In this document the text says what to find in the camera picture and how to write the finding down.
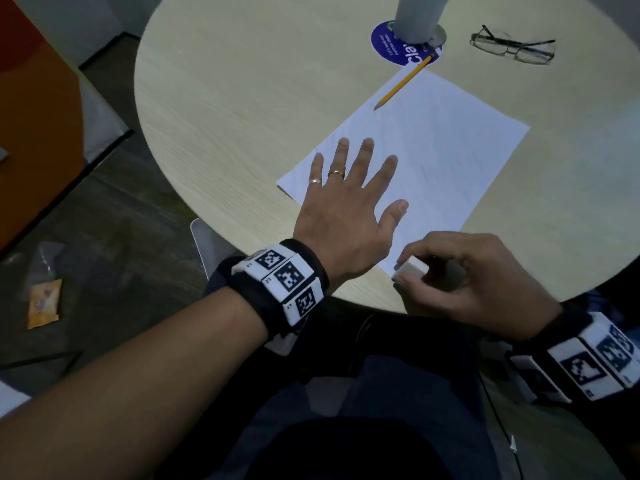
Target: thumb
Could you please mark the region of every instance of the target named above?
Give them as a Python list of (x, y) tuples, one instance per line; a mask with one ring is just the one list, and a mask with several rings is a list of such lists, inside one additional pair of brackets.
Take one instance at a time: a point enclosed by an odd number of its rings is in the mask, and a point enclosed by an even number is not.
[(394, 236), (394, 231), (400, 222), (400, 219), (406, 214), (406, 209), (409, 208), (409, 202), (405, 200), (396, 200), (392, 204), (382, 212), (380, 216), (380, 222), (378, 224), (378, 229), (380, 229), (380, 233), (386, 237), (389, 242), (392, 240)]
[(429, 286), (420, 278), (412, 276), (411, 274), (402, 273), (398, 275), (396, 282), (406, 291), (412, 300), (420, 305), (428, 306), (441, 312), (448, 312), (455, 305), (455, 296), (438, 290), (433, 286)]

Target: finger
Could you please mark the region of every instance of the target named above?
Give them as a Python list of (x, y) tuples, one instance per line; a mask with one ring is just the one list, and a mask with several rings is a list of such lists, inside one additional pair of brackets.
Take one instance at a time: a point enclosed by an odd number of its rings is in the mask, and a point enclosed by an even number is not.
[[(311, 161), (311, 170), (309, 171), (309, 186), (307, 187), (307, 195), (311, 192), (322, 188), (322, 167), (324, 165), (324, 157), (322, 153), (316, 153)], [(319, 180), (317, 183), (311, 183), (312, 180)]]
[[(349, 140), (347, 138), (340, 138), (340, 141), (338, 141), (338, 147), (335, 149), (335, 156), (331, 162), (331, 167), (329, 167), (329, 176), (326, 179), (327, 184), (341, 184), (344, 181), (348, 153)], [(332, 171), (341, 171), (343, 175), (340, 175), (339, 173), (331, 173)]]
[(407, 244), (400, 253), (398, 264), (410, 256), (461, 260), (470, 252), (473, 236), (464, 232), (430, 232), (424, 239)]
[(391, 179), (396, 173), (397, 166), (398, 157), (391, 155), (384, 163), (382, 163), (380, 170), (376, 172), (373, 178), (365, 186), (365, 189), (371, 196), (371, 201), (374, 206), (378, 203), (382, 194), (387, 191), (389, 182), (391, 182)]
[(348, 183), (349, 185), (357, 185), (359, 187), (362, 186), (365, 179), (367, 178), (369, 163), (371, 162), (371, 157), (373, 156), (373, 145), (374, 144), (372, 138), (364, 139), (360, 147), (360, 151), (358, 152), (358, 156), (353, 162), (347, 178), (345, 178), (344, 180), (345, 183)]
[(429, 286), (420, 278), (408, 273), (398, 275), (396, 283), (419, 305), (428, 306), (445, 313), (453, 311), (456, 307), (456, 302), (461, 298)]
[(409, 208), (409, 202), (405, 200), (396, 200), (388, 208), (382, 212), (380, 216), (380, 222), (378, 224), (378, 229), (380, 234), (391, 242), (393, 240), (394, 231), (396, 227), (400, 223), (400, 219), (406, 214), (406, 209)]

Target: wooden table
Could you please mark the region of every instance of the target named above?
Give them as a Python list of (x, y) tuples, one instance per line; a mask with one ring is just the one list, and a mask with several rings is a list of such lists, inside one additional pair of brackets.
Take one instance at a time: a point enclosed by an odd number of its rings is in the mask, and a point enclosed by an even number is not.
[[(136, 64), (145, 137), (175, 190), (238, 249), (291, 235), (299, 207), (276, 180), (398, 71), (369, 42), (396, 3), (164, 0), (156, 10)], [(556, 58), (532, 66), (471, 47), (483, 23), (517, 40), (556, 38)], [(640, 252), (636, 46), (586, 0), (451, 0), (441, 24), (444, 56), (429, 69), (531, 126), (463, 230), (498, 234), (558, 299), (615, 275)], [(337, 296), (404, 311), (379, 268)]]

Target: glasses frame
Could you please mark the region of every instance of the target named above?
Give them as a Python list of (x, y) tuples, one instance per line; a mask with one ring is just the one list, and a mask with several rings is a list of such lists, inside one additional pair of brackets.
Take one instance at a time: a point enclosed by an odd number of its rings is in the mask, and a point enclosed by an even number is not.
[[(503, 47), (505, 47), (504, 53), (503, 54), (496, 54), (494, 52), (491, 52), (489, 50), (485, 50), (484, 48), (482, 48), (480, 45), (476, 44), (476, 40), (491, 40), (492, 42), (494, 42), (497, 45), (501, 45)], [(553, 60), (553, 58), (556, 56), (556, 51), (553, 52), (549, 52), (547, 50), (542, 50), (540, 48), (538, 48), (540, 45), (546, 45), (549, 43), (555, 43), (556, 39), (551, 39), (551, 40), (542, 40), (540, 42), (518, 42), (516, 40), (512, 40), (512, 39), (506, 39), (506, 38), (500, 38), (500, 37), (495, 37), (492, 33), (491, 30), (489, 30), (489, 28), (487, 28), (486, 25), (482, 26), (482, 30), (480, 30), (479, 32), (472, 34), (471, 35), (471, 40), (469, 40), (469, 43), (471, 45), (473, 45), (474, 47), (482, 50), (483, 52), (486, 52), (487, 54), (491, 54), (491, 55), (513, 55), (513, 57), (518, 61), (518, 62), (522, 62), (524, 64), (533, 64), (533, 65), (539, 65), (539, 66), (543, 66), (543, 65), (548, 65), (551, 60)], [(518, 56), (518, 54), (523, 51), (523, 52), (528, 52), (530, 54), (535, 54), (535, 55), (543, 55), (546, 57), (546, 60), (544, 62), (533, 62), (533, 61), (529, 61), (529, 60), (525, 60), (521, 57)]]

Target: hand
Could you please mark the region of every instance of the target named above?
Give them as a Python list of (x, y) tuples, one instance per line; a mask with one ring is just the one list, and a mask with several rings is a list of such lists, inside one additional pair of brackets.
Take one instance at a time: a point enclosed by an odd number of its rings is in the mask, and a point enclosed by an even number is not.
[[(338, 142), (330, 170), (345, 173), (349, 140)], [(393, 202), (377, 222), (373, 210), (387, 190), (397, 167), (390, 156), (366, 186), (362, 186), (373, 154), (373, 140), (366, 138), (344, 178), (330, 173), (327, 182), (309, 184), (305, 201), (293, 230), (293, 237), (316, 253), (329, 275), (330, 290), (364, 274), (387, 257), (394, 231), (409, 204)], [(322, 179), (323, 156), (316, 154), (309, 179)]]
[(398, 263), (409, 256), (453, 259), (464, 268), (465, 281), (452, 292), (407, 275), (398, 282), (418, 304), (453, 320), (522, 341), (533, 338), (562, 312), (560, 304), (492, 234), (430, 232), (407, 245)]

